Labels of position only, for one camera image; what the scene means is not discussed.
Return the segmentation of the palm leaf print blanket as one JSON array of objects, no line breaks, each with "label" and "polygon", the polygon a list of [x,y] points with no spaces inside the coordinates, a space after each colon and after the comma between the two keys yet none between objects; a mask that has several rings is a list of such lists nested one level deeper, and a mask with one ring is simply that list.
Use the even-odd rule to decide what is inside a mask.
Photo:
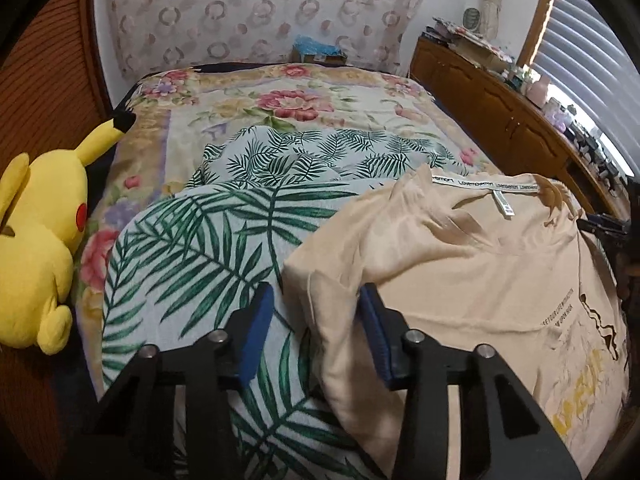
[{"label": "palm leaf print blanket", "polygon": [[[111,250],[103,298],[102,374],[110,386],[144,344],[192,344],[278,286],[285,259],[351,198],[421,166],[484,167],[475,148],[431,132],[250,126],[209,144],[186,189],[149,206]],[[312,374],[303,313],[274,305],[256,377],[230,396],[249,479],[376,479]]]}]

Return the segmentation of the pink bottle on cabinet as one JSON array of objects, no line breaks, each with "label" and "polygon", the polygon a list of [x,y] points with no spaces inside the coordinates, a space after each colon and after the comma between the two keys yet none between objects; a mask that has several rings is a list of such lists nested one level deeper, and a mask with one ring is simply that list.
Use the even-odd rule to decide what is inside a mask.
[{"label": "pink bottle on cabinet", "polygon": [[548,90],[551,80],[547,75],[541,75],[526,91],[526,98],[538,108],[547,103]]}]

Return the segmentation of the wooden sideboard cabinet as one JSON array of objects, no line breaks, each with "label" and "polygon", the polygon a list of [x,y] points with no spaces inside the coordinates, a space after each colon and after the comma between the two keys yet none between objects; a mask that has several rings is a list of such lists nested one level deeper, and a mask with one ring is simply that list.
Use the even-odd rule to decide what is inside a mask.
[{"label": "wooden sideboard cabinet", "polygon": [[421,37],[410,74],[504,174],[560,180],[590,214],[630,218],[626,191],[610,191],[538,108],[487,70]]}]

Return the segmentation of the floral bed cover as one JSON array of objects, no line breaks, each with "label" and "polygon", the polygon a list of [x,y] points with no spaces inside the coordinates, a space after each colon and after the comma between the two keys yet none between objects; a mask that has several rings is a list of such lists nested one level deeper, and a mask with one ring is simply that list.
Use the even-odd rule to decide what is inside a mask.
[{"label": "floral bed cover", "polygon": [[124,99],[137,123],[87,170],[90,217],[76,255],[70,295],[89,374],[101,383],[99,312],[116,235],[162,197],[181,191],[207,144],[221,146],[243,127],[266,126],[300,148],[322,128],[415,136],[425,158],[457,174],[496,172],[480,147],[417,82],[355,67],[314,64],[207,65],[142,79]]}]

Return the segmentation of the yellow Pikachu plush toy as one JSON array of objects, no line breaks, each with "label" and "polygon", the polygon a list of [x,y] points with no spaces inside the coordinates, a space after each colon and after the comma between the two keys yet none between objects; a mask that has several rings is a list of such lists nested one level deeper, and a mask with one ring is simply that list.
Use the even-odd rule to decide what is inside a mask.
[{"label": "yellow Pikachu plush toy", "polygon": [[67,344],[73,315],[64,304],[74,255],[88,219],[86,167],[134,125],[119,110],[73,150],[14,157],[1,176],[1,343],[38,347],[47,356]]}]

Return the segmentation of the circle pattern lace curtain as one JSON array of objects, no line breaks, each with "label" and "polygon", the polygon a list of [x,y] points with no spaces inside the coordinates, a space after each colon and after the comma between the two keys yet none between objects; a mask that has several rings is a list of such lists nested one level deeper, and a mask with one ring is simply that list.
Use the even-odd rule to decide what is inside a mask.
[{"label": "circle pattern lace curtain", "polygon": [[280,63],[299,37],[349,64],[396,73],[402,35],[423,0],[106,0],[122,74],[200,64]]}]

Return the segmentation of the blue item on box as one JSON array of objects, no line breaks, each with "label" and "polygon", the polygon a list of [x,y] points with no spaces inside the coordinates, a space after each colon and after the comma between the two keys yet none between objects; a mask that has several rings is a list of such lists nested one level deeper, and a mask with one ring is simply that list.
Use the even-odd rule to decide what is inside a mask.
[{"label": "blue item on box", "polygon": [[307,36],[297,36],[292,47],[291,61],[325,66],[344,66],[347,62],[347,56],[339,47],[322,44],[322,42]]}]

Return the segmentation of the grey zebra window blind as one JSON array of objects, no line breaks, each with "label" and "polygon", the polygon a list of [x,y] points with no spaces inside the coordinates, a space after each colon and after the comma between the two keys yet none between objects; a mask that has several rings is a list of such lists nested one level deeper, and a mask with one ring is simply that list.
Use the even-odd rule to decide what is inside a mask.
[{"label": "grey zebra window blind", "polygon": [[639,73],[588,0],[553,0],[533,58],[639,173]]}]

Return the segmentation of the cardboard box on cabinet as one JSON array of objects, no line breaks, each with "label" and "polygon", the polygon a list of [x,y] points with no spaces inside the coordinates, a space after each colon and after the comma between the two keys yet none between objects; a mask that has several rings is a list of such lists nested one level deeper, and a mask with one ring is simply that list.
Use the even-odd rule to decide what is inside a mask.
[{"label": "cardboard box on cabinet", "polygon": [[500,74],[513,65],[511,55],[475,32],[442,18],[434,18],[434,22],[436,32],[447,41],[448,48],[475,66]]}]

